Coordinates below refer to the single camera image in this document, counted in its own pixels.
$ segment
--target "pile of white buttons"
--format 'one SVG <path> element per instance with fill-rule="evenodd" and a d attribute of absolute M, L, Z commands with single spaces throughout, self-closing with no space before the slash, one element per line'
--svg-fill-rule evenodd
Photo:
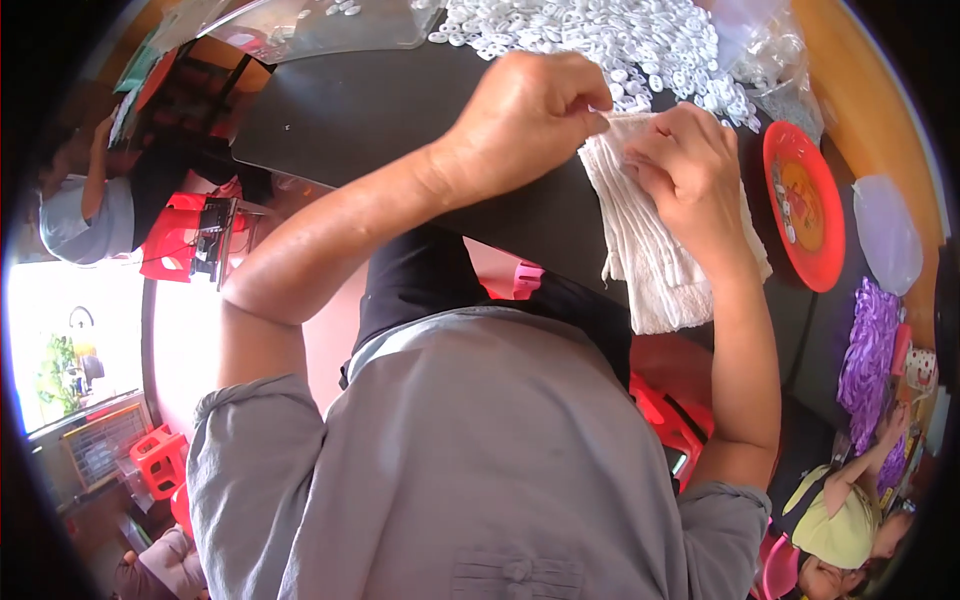
<path fill-rule="evenodd" d="M 615 112 L 649 111 L 653 92 L 667 88 L 728 115 L 727 127 L 760 130 L 743 85 L 717 73 L 716 30 L 692 0 L 447 0 L 446 22 L 427 39 L 468 45 L 484 60 L 579 52 L 603 69 Z"/>
<path fill-rule="evenodd" d="M 331 4 L 326 9 L 327 16 L 332 16 L 337 12 L 342 12 L 346 16 L 354 16 L 355 14 L 360 13 L 360 5 L 357 4 L 355 0 L 333 0 L 333 1 L 335 4 Z"/>

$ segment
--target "hand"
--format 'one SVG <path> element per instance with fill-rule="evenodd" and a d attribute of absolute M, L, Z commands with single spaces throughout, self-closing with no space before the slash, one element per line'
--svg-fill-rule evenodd
<path fill-rule="evenodd" d="M 877 444 L 882 444 L 887 448 L 893 448 L 897 445 L 900 436 L 903 435 L 903 432 L 906 431 L 909 424 L 910 411 L 904 402 L 898 402 L 893 413 L 890 414 L 890 419 L 880 424 L 882 429 L 880 426 L 877 427 L 877 429 L 881 429 L 877 431 Z"/>
<path fill-rule="evenodd" d="M 740 220 L 736 133 L 690 103 L 653 117 L 625 146 L 628 170 L 714 285 L 759 282 Z"/>
<path fill-rule="evenodd" d="M 600 67 L 568 52 L 511 52 L 488 69 L 460 118 L 429 149 L 457 208 L 504 194 L 570 159 L 613 103 Z"/>
<path fill-rule="evenodd" d="M 105 143 L 110 137 L 110 130 L 113 129 L 113 121 L 117 118 L 117 111 L 120 110 L 120 107 L 114 107 L 113 112 L 110 113 L 110 116 L 100 122 L 100 125 L 97 126 L 97 129 L 93 131 L 93 142 Z"/>

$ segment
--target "white towel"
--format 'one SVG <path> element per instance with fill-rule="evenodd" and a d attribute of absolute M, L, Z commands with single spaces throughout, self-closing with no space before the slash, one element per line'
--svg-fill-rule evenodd
<path fill-rule="evenodd" d="M 703 270 L 660 220 L 653 199 L 622 168 L 624 144 L 653 114 L 607 116 L 610 129 L 588 139 L 579 151 L 603 214 L 607 261 L 600 277 L 627 282 L 631 326 L 638 335 L 704 324 L 713 318 L 713 296 Z M 773 269 L 754 231 L 743 182 L 740 217 L 766 280 Z"/>

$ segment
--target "red plastic plate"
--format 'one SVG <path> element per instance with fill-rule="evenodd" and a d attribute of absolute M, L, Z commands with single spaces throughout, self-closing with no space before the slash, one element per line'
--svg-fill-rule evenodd
<path fill-rule="evenodd" d="M 763 138 L 763 166 L 790 262 L 807 287 L 826 292 L 840 277 L 846 244 L 840 193 L 827 162 L 800 128 L 777 121 Z"/>

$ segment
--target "yellow vest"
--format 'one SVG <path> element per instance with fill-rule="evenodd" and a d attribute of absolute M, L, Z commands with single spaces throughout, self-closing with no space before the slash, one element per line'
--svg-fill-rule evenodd
<path fill-rule="evenodd" d="M 825 477 L 828 471 L 829 465 L 812 470 L 783 507 L 783 514 L 789 513 L 810 486 Z M 833 518 L 827 516 L 824 493 L 820 491 L 800 518 L 790 541 L 825 563 L 839 568 L 860 568 L 870 558 L 879 523 L 879 508 L 854 484 Z"/>

